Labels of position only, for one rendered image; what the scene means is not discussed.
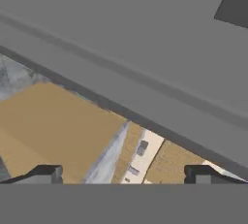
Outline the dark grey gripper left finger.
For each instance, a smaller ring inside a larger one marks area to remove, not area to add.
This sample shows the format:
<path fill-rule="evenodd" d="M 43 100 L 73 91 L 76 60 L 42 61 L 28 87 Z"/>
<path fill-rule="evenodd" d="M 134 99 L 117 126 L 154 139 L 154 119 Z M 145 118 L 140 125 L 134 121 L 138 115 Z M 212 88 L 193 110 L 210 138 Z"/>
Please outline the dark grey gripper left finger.
<path fill-rule="evenodd" d="M 38 165 L 25 175 L 1 181 L 1 184 L 62 184 L 63 167 L 61 165 Z"/>

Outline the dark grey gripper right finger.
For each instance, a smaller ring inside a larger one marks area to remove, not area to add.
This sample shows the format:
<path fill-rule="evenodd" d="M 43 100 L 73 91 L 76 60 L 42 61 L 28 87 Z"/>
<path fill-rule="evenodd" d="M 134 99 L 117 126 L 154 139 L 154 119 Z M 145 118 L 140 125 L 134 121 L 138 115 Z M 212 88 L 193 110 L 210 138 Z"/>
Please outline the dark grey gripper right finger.
<path fill-rule="evenodd" d="M 184 167 L 186 184 L 247 184 L 247 181 L 221 175 L 208 165 L 186 165 Z"/>

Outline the grey fridge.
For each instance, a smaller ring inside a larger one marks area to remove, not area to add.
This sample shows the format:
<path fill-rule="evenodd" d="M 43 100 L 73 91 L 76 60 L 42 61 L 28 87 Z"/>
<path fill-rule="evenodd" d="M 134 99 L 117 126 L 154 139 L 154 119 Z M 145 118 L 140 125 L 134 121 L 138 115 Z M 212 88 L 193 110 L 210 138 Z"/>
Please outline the grey fridge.
<path fill-rule="evenodd" d="M 248 0 L 0 0 L 0 53 L 248 179 Z"/>

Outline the grey wall socket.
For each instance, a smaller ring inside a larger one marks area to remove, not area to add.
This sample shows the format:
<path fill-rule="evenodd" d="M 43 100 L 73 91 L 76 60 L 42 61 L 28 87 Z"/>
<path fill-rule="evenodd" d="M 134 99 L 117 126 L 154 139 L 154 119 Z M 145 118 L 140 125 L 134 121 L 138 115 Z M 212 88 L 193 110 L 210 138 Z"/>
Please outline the grey wall socket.
<path fill-rule="evenodd" d="M 142 156 L 148 147 L 147 141 L 141 141 L 137 150 L 137 155 Z"/>

